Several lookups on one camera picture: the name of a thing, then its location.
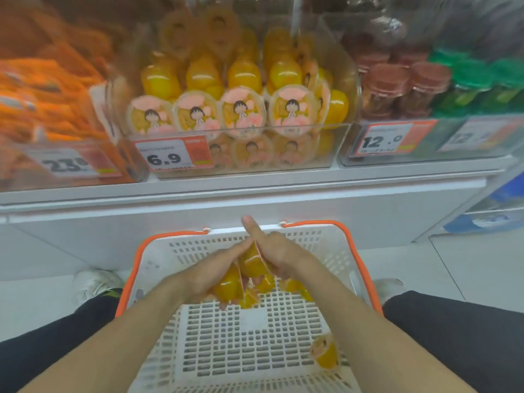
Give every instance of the white sneaker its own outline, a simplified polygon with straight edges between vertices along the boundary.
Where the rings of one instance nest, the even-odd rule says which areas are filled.
[[[373,284],[375,284],[381,305],[384,305],[384,303],[389,301],[392,297],[407,292],[407,289],[404,288],[403,282],[399,279],[378,279],[373,280]]]
[[[104,291],[123,287],[122,279],[111,271],[99,269],[79,271],[73,278],[73,302],[80,306]]]

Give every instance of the shopping basket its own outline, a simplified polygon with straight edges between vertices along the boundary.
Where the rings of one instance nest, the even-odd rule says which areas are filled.
[[[370,275],[349,230],[337,221],[261,226],[307,249],[351,291],[382,313]],[[179,231],[152,236],[138,249],[117,316],[169,274],[247,237],[243,228]],[[277,289],[254,309],[217,302],[182,306],[145,360],[129,392],[359,392],[343,358],[326,371],[309,357],[313,340],[329,331],[315,303]]]

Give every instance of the tile floor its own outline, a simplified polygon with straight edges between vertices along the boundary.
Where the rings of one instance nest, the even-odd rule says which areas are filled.
[[[435,236],[361,251],[373,278],[407,289],[524,312],[524,229],[488,236]],[[128,272],[121,272],[126,278]],[[0,341],[71,313],[72,276],[0,282]]]

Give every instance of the price label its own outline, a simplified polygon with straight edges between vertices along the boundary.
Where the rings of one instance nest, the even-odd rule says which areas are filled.
[[[151,171],[213,167],[204,135],[136,141],[135,146]]]
[[[487,142],[511,120],[469,119],[439,151],[475,150]]]
[[[59,178],[97,177],[100,174],[71,148],[29,149],[25,154]]]
[[[356,156],[406,154],[431,131],[436,120],[370,124],[357,146]]]

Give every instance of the shelf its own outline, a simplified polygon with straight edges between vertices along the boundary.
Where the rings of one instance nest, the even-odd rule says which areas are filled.
[[[159,180],[150,176],[145,182],[132,184],[4,192],[0,193],[0,213],[490,176],[503,172],[517,161],[518,159],[512,156],[506,156],[492,159],[396,165],[344,167],[336,164],[327,169],[231,174],[170,180]]]

